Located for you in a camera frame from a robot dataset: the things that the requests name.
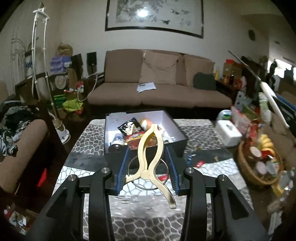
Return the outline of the beige sofa pillow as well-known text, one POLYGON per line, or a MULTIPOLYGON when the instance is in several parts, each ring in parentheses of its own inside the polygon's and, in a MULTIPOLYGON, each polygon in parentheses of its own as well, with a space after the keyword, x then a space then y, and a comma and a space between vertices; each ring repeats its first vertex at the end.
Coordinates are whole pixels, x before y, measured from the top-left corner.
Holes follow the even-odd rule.
POLYGON ((145 50, 139 83, 153 82, 155 84, 176 85, 178 59, 176 55, 145 50))

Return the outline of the framed ink painting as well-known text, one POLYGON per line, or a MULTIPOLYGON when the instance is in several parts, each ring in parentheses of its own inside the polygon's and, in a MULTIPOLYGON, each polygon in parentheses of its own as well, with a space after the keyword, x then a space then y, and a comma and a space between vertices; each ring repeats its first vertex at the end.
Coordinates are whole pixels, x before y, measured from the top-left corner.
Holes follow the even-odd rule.
POLYGON ((203 1, 108 1, 105 30, 156 30, 204 37, 203 1))

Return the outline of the red sachet packet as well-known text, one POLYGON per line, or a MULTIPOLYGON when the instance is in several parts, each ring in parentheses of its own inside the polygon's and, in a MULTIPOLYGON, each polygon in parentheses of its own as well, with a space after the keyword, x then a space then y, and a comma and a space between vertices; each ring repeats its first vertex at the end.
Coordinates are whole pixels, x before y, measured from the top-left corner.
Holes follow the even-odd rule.
POLYGON ((204 161, 199 161, 199 162, 195 165, 195 167, 199 169, 199 168, 201 168, 204 164, 205 164, 204 161))

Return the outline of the blue candy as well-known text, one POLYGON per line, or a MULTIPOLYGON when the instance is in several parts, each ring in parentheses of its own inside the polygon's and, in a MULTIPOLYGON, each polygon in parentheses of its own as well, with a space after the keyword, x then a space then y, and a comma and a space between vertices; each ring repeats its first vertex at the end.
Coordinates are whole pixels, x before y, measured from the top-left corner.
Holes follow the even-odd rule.
POLYGON ((192 155, 189 155, 189 156, 187 157, 187 159, 186 159, 186 163, 187 163, 188 166, 191 165, 192 158, 193 158, 192 155))

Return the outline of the dark green cushion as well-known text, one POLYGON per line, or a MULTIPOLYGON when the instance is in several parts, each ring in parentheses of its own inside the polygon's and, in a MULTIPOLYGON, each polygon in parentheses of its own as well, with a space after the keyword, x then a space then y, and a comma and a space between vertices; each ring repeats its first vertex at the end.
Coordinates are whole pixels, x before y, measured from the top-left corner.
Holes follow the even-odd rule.
POLYGON ((216 90, 216 80, 213 74, 198 72, 193 77, 193 85, 196 89, 216 90))

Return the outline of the paper on sofa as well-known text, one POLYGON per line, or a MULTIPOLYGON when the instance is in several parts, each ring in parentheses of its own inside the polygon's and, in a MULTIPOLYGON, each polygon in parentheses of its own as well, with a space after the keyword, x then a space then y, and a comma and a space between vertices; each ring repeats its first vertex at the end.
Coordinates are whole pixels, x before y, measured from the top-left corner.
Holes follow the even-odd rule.
POLYGON ((137 92, 141 93, 144 91, 148 91, 148 90, 155 90, 157 87, 155 86, 155 84, 153 82, 149 82, 149 83, 141 83, 137 86, 137 92))

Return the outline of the bananas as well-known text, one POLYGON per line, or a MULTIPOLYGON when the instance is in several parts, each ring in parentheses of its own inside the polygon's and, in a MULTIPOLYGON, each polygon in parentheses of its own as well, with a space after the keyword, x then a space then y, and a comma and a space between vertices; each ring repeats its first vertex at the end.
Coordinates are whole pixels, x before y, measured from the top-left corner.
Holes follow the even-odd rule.
POLYGON ((259 147, 262 152, 269 152, 271 156, 275 156, 275 148, 272 140, 268 135, 263 134, 259 138, 259 147))

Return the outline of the white tissue box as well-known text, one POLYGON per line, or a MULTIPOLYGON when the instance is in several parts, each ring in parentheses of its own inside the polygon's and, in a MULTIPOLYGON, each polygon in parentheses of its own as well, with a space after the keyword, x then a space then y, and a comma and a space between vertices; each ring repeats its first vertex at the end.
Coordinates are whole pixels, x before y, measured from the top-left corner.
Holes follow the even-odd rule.
POLYGON ((242 138, 241 132, 229 120, 218 120, 215 131, 225 147, 238 145, 242 138))

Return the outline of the white garment steamer stand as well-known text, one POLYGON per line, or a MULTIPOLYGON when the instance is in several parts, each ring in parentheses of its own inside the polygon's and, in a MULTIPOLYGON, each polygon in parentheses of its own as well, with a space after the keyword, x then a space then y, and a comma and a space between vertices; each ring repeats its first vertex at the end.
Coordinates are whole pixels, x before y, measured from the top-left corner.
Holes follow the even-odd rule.
POLYGON ((53 125, 54 130, 57 133, 57 136, 62 144, 67 143, 71 136, 69 133, 69 130, 67 130, 62 122, 62 120, 59 119, 57 108, 55 106, 53 96, 51 93, 51 86, 49 82, 49 74, 47 71, 47 63, 46 63, 46 31, 47 31, 47 25, 48 21, 50 20, 49 15, 45 12, 45 6, 43 3, 40 3, 39 6, 33 10, 34 19, 33 19, 33 28, 32 28, 32 37, 31 37, 31 56, 32 56, 32 94, 36 93, 38 100, 46 100, 42 93, 40 92, 39 88, 39 80, 44 80, 46 90, 49 95, 49 103, 50 105, 46 106, 47 114, 49 115, 50 123, 53 125), (42 47, 41 47, 41 54, 42 54, 42 61, 43 61, 43 69, 44 71, 41 72, 41 76, 38 77, 37 73, 37 25, 38 22, 42 22, 44 25, 43 29, 43 37, 42 37, 42 47))

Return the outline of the pile of clothes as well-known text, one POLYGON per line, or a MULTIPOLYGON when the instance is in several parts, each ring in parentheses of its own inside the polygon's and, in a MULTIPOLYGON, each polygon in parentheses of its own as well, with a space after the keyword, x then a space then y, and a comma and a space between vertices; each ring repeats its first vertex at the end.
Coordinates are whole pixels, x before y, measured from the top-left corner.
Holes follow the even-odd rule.
POLYGON ((16 156, 16 143, 35 119, 36 115, 27 106, 13 106, 7 110, 1 120, 1 156, 16 156))

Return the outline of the black storage box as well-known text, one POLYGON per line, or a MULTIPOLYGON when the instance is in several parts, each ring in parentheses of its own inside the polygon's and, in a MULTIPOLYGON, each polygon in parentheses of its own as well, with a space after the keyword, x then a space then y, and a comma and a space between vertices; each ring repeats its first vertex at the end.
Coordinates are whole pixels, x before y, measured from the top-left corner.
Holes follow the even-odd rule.
POLYGON ((188 137, 164 110, 108 114, 105 118, 104 152, 109 153, 111 146, 118 144, 128 146, 136 156, 140 139, 150 128, 152 137, 147 143, 147 155, 155 154, 158 140, 162 138, 164 146, 172 146, 178 157, 183 156, 188 137))

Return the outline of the wicker basket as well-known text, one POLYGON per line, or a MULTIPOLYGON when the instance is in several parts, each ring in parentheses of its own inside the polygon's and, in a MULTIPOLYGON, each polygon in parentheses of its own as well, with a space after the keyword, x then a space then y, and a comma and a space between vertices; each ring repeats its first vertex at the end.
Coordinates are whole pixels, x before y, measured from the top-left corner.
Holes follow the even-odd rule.
POLYGON ((247 179, 248 182, 257 186, 270 186, 275 184, 284 170, 283 160, 279 153, 276 152, 274 157, 277 171, 275 175, 268 173, 267 166, 264 162, 255 157, 251 158, 251 156, 250 151, 247 151, 245 148, 245 142, 241 141, 237 149, 237 163, 243 177, 247 179))

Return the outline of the brown sofa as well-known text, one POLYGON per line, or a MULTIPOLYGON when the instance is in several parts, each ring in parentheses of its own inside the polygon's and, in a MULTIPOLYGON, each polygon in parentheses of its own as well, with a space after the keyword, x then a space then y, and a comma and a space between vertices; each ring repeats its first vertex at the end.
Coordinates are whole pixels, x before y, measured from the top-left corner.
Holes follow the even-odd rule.
POLYGON ((217 89, 201 90, 193 85, 198 72, 213 74, 210 59, 172 51, 148 50, 178 56, 176 85, 155 84, 155 90, 137 92, 142 69, 142 49, 108 51, 105 56, 104 80, 87 100, 91 105, 157 106, 170 108, 229 108, 232 101, 217 89))

